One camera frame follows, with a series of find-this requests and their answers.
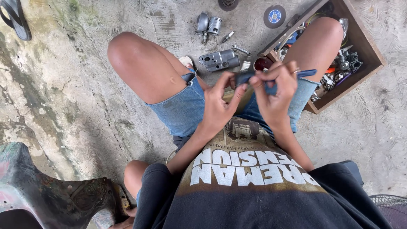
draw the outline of wooden box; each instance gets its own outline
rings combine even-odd
[[[270,44],[268,44],[258,56],[267,56],[273,61],[280,61],[279,56],[274,52],[274,48],[283,42],[287,37],[287,34],[292,33],[297,27],[299,27],[305,20],[310,18],[315,14],[325,3],[331,1],[334,5],[333,13],[340,18],[349,19],[348,26],[348,41],[345,46],[354,45],[351,48],[352,52],[357,52],[359,60],[363,62],[360,69],[352,74],[350,77],[345,79],[338,86],[335,86],[331,91],[326,92],[321,96],[321,99],[312,103],[308,100],[305,110],[318,114],[325,108],[332,105],[334,102],[339,100],[346,93],[354,89],[356,86],[361,84],[367,78],[374,75],[379,71],[385,64],[385,60],[378,50],[375,42],[370,36],[367,29],[364,27],[363,23],[357,16],[357,13],[349,0],[318,0],[309,9],[307,9],[298,19],[294,18],[291,27],[287,27],[276,39],[274,39]]]

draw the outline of grinding disc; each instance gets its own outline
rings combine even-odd
[[[239,3],[239,0],[219,0],[219,6],[224,11],[234,10]]]
[[[263,16],[264,24],[275,29],[280,27],[285,21],[285,9],[280,5],[273,5],[266,9]]]

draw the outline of bare leg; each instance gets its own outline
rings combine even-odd
[[[141,189],[141,178],[144,171],[149,166],[144,161],[130,161],[125,168],[125,186],[130,194],[136,198],[138,191]]]
[[[319,18],[292,45],[283,63],[295,60],[301,70],[317,69],[316,75],[305,78],[319,82],[338,54],[343,35],[344,31],[337,20]]]
[[[134,33],[123,32],[113,38],[107,56],[120,78],[148,104],[162,102],[187,85],[181,76],[190,71],[174,55]]]

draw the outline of hand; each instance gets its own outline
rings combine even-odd
[[[205,111],[198,128],[211,138],[232,118],[247,88],[247,84],[240,85],[235,89],[232,100],[225,102],[223,93],[233,77],[234,73],[224,72],[213,87],[205,90]]]
[[[282,124],[289,125],[288,107],[297,90],[297,63],[291,61],[287,64],[274,63],[266,73],[256,72],[249,83],[256,94],[258,109],[264,121],[271,129],[279,128]],[[268,95],[265,90],[265,81],[271,88],[277,84],[276,95]]]
[[[128,219],[126,219],[124,222],[117,223],[108,229],[132,229],[133,228],[133,223],[134,223],[134,217],[136,216],[137,208],[133,209],[126,209],[126,213],[130,216]]]

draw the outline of flip-flop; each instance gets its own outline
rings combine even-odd
[[[10,19],[0,9],[1,18],[8,26],[15,30],[17,36],[24,41],[31,40],[30,28],[24,18],[20,0],[0,0],[0,7],[4,7]]]
[[[195,73],[197,69],[194,67],[194,62],[192,62],[192,59],[188,56],[183,56],[179,58],[179,61],[186,67],[188,64],[191,65],[194,69],[188,68],[191,72]]]

